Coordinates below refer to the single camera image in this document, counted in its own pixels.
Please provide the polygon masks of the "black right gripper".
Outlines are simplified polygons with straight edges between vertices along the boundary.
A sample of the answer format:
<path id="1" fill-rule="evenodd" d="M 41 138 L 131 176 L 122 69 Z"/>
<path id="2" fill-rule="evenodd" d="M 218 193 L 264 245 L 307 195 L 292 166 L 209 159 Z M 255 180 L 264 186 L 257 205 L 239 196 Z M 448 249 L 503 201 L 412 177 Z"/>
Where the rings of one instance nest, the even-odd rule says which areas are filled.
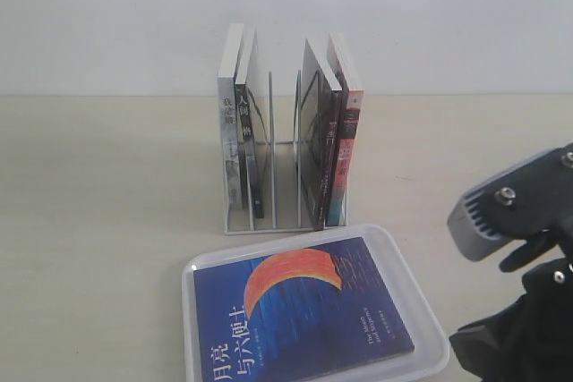
<path id="1" fill-rule="evenodd" d="M 449 337 L 461 368 L 479 380 L 572 379 L 572 233 L 542 233 L 514 255 L 550 245 L 563 257 L 525 272 L 516 301 Z"/>

